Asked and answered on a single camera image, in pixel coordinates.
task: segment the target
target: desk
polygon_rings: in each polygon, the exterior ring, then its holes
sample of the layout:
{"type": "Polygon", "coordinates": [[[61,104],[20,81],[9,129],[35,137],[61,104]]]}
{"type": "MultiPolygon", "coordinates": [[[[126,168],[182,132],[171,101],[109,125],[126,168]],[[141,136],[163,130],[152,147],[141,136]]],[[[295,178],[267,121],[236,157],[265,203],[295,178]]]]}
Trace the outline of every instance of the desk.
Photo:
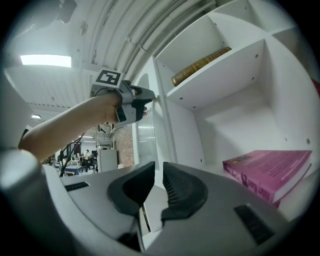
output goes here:
{"type": "Polygon", "coordinates": [[[82,174],[83,168],[82,168],[82,166],[69,165],[69,166],[67,166],[65,168],[65,171],[74,172],[75,175],[79,175],[80,171],[81,171],[81,174],[82,174]]]}

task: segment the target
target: pink book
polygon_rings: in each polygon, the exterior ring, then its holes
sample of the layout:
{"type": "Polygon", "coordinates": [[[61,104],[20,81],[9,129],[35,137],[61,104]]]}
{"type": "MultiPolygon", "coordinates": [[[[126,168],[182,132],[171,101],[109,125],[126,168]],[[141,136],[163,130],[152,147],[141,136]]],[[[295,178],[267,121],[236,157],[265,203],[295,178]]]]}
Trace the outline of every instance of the pink book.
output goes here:
{"type": "Polygon", "coordinates": [[[307,173],[311,153],[310,150],[255,150],[223,161],[223,169],[273,204],[307,173]]]}

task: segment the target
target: book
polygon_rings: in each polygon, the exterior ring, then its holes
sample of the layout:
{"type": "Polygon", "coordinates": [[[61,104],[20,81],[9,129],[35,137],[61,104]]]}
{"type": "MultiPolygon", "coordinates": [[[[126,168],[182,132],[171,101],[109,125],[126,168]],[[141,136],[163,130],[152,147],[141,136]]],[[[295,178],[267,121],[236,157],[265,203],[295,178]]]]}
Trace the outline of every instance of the book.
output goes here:
{"type": "Polygon", "coordinates": [[[199,59],[195,63],[187,66],[184,70],[178,72],[173,77],[171,77],[173,85],[178,86],[182,81],[186,80],[193,73],[197,72],[199,69],[203,68],[205,65],[212,62],[213,60],[220,57],[221,55],[229,52],[230,50],[232,50],[230,47],[222,48],[220,50],[217,50],[217,51],[205,56],[202,59],[199,59]]]}
{"type": "Polygon", "coordinates": [[[223,161],[223,169],[270,204],[278,202],[311,166],[310,150],[255,150],[223,161]]]}

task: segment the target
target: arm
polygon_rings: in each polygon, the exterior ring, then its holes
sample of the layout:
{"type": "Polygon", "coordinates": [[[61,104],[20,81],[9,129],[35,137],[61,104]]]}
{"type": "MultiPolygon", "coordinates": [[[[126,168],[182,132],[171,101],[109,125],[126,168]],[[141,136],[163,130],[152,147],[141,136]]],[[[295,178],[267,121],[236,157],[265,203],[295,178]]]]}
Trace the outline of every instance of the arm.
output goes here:
{"type": "Polygon", "coordinates": [[[28,131],[18,148],[31,152],[41,162],[92,127],[116,123],[120,103],[115,93],[90,98],[28,131]]]}

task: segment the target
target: vent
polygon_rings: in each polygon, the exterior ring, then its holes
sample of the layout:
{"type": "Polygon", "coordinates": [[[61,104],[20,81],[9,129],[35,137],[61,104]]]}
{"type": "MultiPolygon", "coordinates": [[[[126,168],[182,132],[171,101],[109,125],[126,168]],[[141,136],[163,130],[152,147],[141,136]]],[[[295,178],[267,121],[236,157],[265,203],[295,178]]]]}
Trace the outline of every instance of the vent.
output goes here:
{"type": "Polygon", "coordinates": [[[252,235],[257,245],[261,245],[275,234],[264,224],[264,222],[249,206],[241,205],[234,208],[234,211],[252,235]]]}
{"type": "Polygon", "coordinates": [[[72,190],[78,190],[78,189],[82,189],[85,187],[88,187],[89,184],[86,182],[80,182],[80,183],[76,183],[76,184],[71,184],[71,185],[66,185],[64,186],[66,191],[72,191],[72,190]]]}

